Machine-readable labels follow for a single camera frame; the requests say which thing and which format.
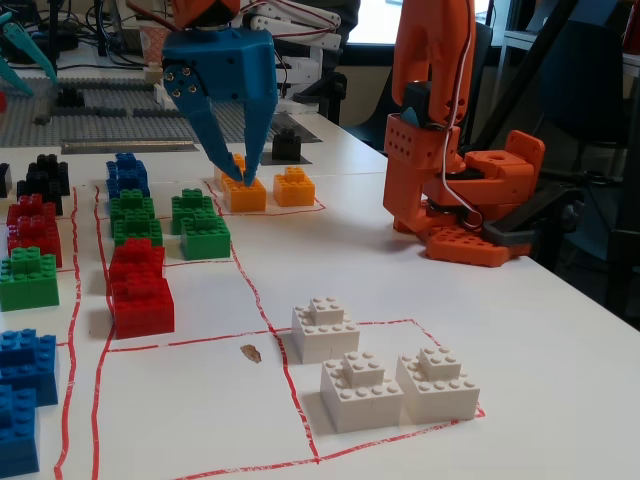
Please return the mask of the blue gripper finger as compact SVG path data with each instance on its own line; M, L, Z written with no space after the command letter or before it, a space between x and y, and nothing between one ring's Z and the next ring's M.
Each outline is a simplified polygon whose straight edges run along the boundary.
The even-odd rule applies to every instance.
M252 184L255 179L276 105L276 97L248 99L244 102L245 184Z
M227 148L207 87L197 68L176 60L165 60L163 67L165 89L189 121L208 159L231 179L242 180L243 174Z

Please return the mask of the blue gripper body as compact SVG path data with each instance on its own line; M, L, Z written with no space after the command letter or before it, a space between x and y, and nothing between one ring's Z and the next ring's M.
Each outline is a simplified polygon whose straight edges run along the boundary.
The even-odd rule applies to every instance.
M216 102L277 102L274 46L267 31L172 32L162 55L170 93L200 93Z

